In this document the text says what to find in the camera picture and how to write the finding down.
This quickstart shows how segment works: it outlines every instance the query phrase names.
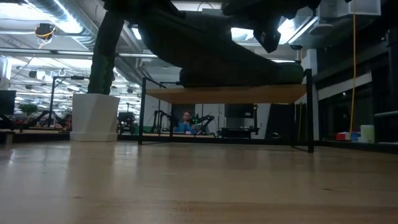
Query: white container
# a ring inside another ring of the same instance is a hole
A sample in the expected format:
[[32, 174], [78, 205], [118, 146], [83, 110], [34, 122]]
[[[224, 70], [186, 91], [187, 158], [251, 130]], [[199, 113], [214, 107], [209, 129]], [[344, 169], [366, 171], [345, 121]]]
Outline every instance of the white container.
[[374, 143], [373, 125], [361, 125], [361, 141], [365, 143]]
[[72, 141], [117, 141], [120, 98], [101, 94], [73, 96]]

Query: ceiling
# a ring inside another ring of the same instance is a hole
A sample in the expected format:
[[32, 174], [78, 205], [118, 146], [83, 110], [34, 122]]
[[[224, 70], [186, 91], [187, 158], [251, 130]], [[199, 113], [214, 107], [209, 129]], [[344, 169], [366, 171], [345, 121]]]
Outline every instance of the ceiling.
[[[106, 11], [103, 9], [103, 3], [99, 0], [73, 0], [70, 2], [76, 6], [74, 8], [76, 10], [76, 14], [78, 14], [79, 17], [84, 18], [86, 23], [89, 23], [90, 31], [93, 31], [94, 33], [97, 32], [98, 27], [100, 26], [106, 13]], [[200, 6], [199, 11], [203, 11], [203, 13], [214, 14], [217, 13], [217, 11], [220, 13], [220, 10], [218, 10], [221, 7], [220, 2], [221, 0], [213, 0], [209, 4], [200, 4], [198, 1], [175, 1], [174, 4], [177, 6], [177, 8], [183, 11], [196, 11], [198, 6]], [[291, 33], [289, 32], [291, 31], [289, 31], [289, 29], [293, 29], [294, 31], [311, 15], [312, 13], [309, 12], [308, 9], [302, 9], [299, 11], [294, 22], [289, 22], [285, 21], [285, 19], [282, 19], [280, 22], [281, 27], [285, 27], [284, 32], [286, 32], [287, 35], [290, 35]], [[350, 24], [351, 20], [347, 18], [345, 19], [346, 21], [341, 23], [347, 26], [347, 24]], [[17, 49], [39, 48], [42, 42], [38, 40], [38, 38], [32, 32], [35, 27], [42, 22], [53, 24], [48, 15], [37, 12], [28, 5], [21, 6], [17, 4], [0, 3], [0, 47], [10, 47]], [[258, 44], [258, 42], [253, 39], [251, 32], [248, 32], [247, 30], [237, 30], [233, 33], [235, 34], [235, 38], [239, 44], [252, 50], [256, 54], [263, 55], [267, 58], [276, 58], [282, 60], [297, 59], [296, 51], [292, 50], [288, 44], [280, 45], [275, 52], [268, 54]], [[328, 42], [325, 42], [326, 37], [327, 36], [324, 35], [321, 39], [312, 40], [311, 38], [313, 37], [310, 37], [308, 34], [303, 34], [297, 40], [297, 43], [303, 44], [307, 48], [313, 47], [314, 45], [319, 47], [318, 44], [320, 42], [323, 44], [328, 44]], [[71, 36], [67, 36], [62, 32], [54, 35], [51, 42], [45, 44], [43, 49], [88, 51], [88, 49], [84, 45], [78, 43], [76, 39]], [[127, 26], [125, 26], [121, 35], [117, 51], [150, 53], [150, 51], [146, 49], [142, 40], [140, 40], [138, 37], [138, 34], [134, 34], [133, 30], [128, 29]], [[40, 104], [48, 107], [48, 93], [51, 91], [52, 80], [51, 78], [44, 80], [30, 78], [29, 72], [31, 70], [39, 69], [41, 73], [44, 72], [46, 75], [58, 74], [58, 72], [63, 70], [67, 72], [65, 75], [66, 77], [79, 75], [88, 78], [90, 75], [90, 58], [57, 58], [56, 55], [51, 56], [51, 58], [39, 57], [32, 59], [30, 64], [27, 66], [27, 69], [23, 72], [20, 72], [21, 67], [24, 67], [34, 55], [29, 57], [26, 57], [25, 55], [23, 57], [18, 57], [15, 55], [10, 56], [6, 54], [4, 56], [9, 58], [10, 62], [13, 64], [10, 88], [17, 90], [19, 92], [19, 97], [23, 98], [23, 100], [19, 100], [18, 103], [25, 103], [27, 101], [32, 101], [38, 97], [41, 97], [43, 100], [40, 102]], [[142, 77], [148, 76], [158, 82], [176, 82], [178, 81], [180, 72], [180, 68], [174, 67], [173, 65], [157, 58], [124, 58], [123, 63], [116, 64], [116, 70], [118, 72], [115, 75], [116, 80], [114, 82], [114, 89], [111, 94], [119, 96], [123, 99], [119, 108], [120, 111], [126, 111], [127, 103], [133, 102], [133, 110], [136, 113], [139, 112], [139, 103], [137, 102], [140, 100], [140, 91], [139, 88], [135, 86], [137, 86], [137, 83], [139, 84], [139, 80]], [[57, 94], [55, 99], [57, 101], [63, 100], [58, 104], [59, 112], [65, 111], [65, 108], [70, 108], [72, 106], [70, 100], [65, 99], [65, 96], [71, 95], [73, 93], [73, 91], [68, 89], [68, 86], [78, 86], [80, 92], [84, 93], [86, 92], [86, 86], [88, 84], [88, 80], [81, 81], [66, 79], [65, 82], [67, 84], [59, 83], [59, 86], [55, 89]], [[28, 90], [26, 85], [32, 85], [32, 89]], [[129, 86], [133, 87], [133, 93], [127, 92]]]

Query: green object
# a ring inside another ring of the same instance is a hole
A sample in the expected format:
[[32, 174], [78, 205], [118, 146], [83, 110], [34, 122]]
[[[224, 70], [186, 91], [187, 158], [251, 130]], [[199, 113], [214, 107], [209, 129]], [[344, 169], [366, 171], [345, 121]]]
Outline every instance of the green object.
[[28, 105], [19, 105], [19, 109], [26, 114], [26, 116], [29, 118], [30, 115], [33, 113], [36, 113], [39, 109], [37, 108], [36, 105], [28, 104]]

